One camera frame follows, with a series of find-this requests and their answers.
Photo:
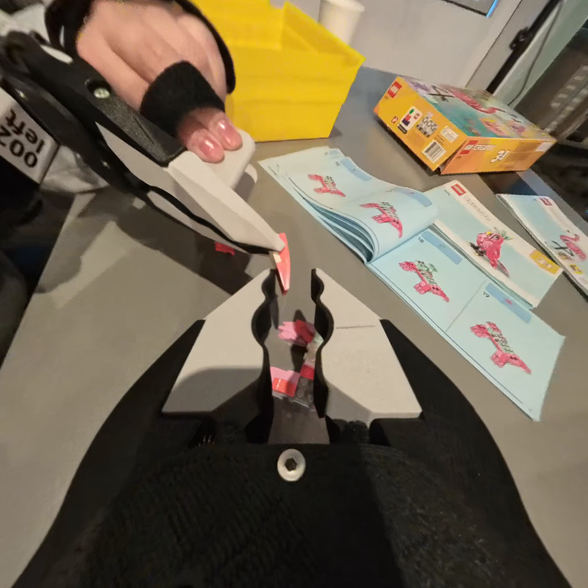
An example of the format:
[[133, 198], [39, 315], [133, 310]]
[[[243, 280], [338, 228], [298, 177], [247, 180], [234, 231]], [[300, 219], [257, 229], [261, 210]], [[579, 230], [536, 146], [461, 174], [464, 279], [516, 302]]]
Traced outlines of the red slope brick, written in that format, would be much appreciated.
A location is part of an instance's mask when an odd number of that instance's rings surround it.
[[285, 233], [278, 234], [280, 239], [283, 241], [284, 246], [281, 252], [281, 269], [276, 271], [278, 283], [283, 295], [287, 294], [290, 288], [290, 276], [291, 276], [291, 261], [290, 261], [290, 250], [288, 245], [288, 239]]

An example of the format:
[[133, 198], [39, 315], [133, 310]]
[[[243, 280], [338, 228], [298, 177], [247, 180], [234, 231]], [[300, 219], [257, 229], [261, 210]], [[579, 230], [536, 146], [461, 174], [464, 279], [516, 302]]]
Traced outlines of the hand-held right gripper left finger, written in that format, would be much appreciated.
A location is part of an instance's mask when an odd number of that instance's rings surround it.
[[266, 269], [206, 316], [164, 415], [209, 417], [246, 428], [262, 413], [275, 286], [275, 271]]

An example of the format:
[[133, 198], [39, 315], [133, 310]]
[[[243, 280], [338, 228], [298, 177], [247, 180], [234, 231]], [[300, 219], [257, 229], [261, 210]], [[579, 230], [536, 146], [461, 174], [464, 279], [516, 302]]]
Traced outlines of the orange brick set box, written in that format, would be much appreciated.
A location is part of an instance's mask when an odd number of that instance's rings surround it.
[[374, 114], [441, 175], [525, 171], [557, 140], [486, 91], [395, 78]]

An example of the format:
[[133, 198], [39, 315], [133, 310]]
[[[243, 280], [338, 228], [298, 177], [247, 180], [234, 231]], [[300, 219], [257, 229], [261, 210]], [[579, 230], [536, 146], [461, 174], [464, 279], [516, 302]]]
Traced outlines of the yellow storage bin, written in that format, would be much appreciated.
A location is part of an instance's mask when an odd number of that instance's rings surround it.
[[193, 1], [231, 53], [226, 112], [256, 142], [328, 138], [364, 56], [294, 4]]

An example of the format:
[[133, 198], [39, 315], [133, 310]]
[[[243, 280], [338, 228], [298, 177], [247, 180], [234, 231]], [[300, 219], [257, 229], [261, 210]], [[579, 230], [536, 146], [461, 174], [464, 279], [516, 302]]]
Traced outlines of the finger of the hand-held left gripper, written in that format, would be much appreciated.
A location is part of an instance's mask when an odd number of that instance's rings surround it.
[[190, 230], [209, 238], [213, 241], [223, 243], [232, 248], [239, 249], [240, 251], [248, 254], [272, 254], [272, 250], [267, 247], [257, 245], [247, 245], [227, 237], [219, 228], [215, 227], [209, 221], [204, 218], [194, 215], [189, 210], [178, 208], [175, 206], [178, 202], [171, 202], [164, 195], [157, 191], [149, 191], [146, 194], [146, 204], [153, 209], [157, 209], [159, 212], [164, 214], [166, 217], [173, 221], [182, 224]]
[[170, 196], [172, 202], [178, 202], [175, 206], [185, 206], [240, 243], [276, 252], [283, 249], [283, 241], [269, 224], [194, 153], [183, 151], [168, 165], [160, 166], [107, 128], [97, 127], [128, 171], [151, 190]]

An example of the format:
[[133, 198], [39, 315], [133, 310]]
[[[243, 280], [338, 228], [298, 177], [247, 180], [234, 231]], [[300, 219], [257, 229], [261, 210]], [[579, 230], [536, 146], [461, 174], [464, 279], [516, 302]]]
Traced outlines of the person's left hand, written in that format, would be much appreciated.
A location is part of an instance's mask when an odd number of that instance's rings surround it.
[[92, 1], [76, 48], [121, 99], [202, 160], [242, 147], [224, 111], [231, 56], [201, 15], [170, 1]]

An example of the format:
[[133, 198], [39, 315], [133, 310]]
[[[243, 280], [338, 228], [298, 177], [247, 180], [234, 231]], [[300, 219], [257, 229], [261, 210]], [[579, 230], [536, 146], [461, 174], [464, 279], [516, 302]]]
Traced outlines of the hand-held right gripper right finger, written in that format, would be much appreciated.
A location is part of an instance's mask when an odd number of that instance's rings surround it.
[[317, 351], [313, 397], [332, 421], [416, 419], [422, 408], [380, 317], [321, 269], [312, 270]]

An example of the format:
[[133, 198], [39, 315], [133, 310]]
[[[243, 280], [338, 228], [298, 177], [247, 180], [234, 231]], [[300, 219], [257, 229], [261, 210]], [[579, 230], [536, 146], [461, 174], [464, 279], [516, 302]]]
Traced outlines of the flamingo cover instruction booklet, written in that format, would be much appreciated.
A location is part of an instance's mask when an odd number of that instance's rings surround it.
[[497, 197], [587, 296], [587, 235], [548, 196], [498, 194]]

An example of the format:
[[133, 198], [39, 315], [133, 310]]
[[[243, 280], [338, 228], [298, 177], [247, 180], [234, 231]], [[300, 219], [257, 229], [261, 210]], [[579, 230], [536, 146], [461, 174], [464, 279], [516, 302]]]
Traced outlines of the white paper cup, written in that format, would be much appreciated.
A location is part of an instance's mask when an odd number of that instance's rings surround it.
[[364, 10], [364, 5], [359, 1], [320, 1], [318, 22], [350, 45]]

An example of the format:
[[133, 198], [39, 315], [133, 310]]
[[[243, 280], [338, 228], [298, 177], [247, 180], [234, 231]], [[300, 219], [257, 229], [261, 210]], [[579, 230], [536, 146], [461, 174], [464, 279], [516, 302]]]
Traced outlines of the black tripod pole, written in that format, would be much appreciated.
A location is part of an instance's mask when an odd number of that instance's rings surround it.
[[536, 16], [533, 22], [523, 28], [520, 28], [509, 43], [510, 55], [504, 64], [498, 70], [494, 78], [486, 87], [487, 92], [494, 93], [500, 84], [504, 81], [507, 74], [513, 69], [518, 60], [523, 56], [525, 50], [529, 47], [531, 41], [535, 39], [540, 32], [541, 27], [546, 23], [548, 17], [554, 16], [556, 11], [562, 7], [563, 1], [547, 1], [544, 7]]

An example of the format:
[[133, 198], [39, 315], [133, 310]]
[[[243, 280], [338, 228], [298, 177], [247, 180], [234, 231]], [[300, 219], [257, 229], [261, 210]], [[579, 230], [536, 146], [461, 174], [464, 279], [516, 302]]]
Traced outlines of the grey desk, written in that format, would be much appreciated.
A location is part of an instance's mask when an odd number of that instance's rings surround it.
[[[257, 165], [240, 194], [292, 254], [280, 318], [313, 315], [324, 270], [390, 320], [471, 402], [533, 525], [573, 587], [587, 587], [587, 302], [559, 278], [539, 306], [566, 340], [532, 422]], [[128, 196], [80, 195], [1, 369], [1, 587], [35, 587], [69, 533], [123, 476], [156, 391], [128, 394], [192, 324], [268, 267], [206, 260], [196, 235]]]

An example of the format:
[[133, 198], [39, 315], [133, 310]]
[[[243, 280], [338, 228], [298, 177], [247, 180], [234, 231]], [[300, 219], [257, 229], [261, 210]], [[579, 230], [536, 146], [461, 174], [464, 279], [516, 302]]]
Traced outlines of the parrot cover instruction booklet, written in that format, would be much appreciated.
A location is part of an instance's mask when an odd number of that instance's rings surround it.
[[528, 307], [540, 304], [562, 273], [556, 262], [507, 227], [461, 182], [424, 195], [437, 207], [438, 233]]

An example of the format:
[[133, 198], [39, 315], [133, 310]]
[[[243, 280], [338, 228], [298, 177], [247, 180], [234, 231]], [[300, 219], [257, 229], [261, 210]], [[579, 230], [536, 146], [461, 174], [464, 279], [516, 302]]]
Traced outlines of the pink brick animal model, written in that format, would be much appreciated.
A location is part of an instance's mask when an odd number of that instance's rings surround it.
[[315, 412], [313, 388], [317, 355], [323, 338], [311, 323], [303, 320], [284, 322], [278, 328], [278, 336], [294, 347], [301, 348], [304, 354], [298, 371], [270, 368], [272, 395]]

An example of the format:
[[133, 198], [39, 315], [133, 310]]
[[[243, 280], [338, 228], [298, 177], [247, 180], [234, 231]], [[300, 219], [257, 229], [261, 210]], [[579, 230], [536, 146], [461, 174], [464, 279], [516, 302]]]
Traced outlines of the open light blue instruction booklet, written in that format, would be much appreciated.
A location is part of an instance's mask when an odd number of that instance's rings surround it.
[[434, 227], [416, 189], [378, 179], [339, 149], [260, 166], [526, 415], [541, 419], [564, 337]]

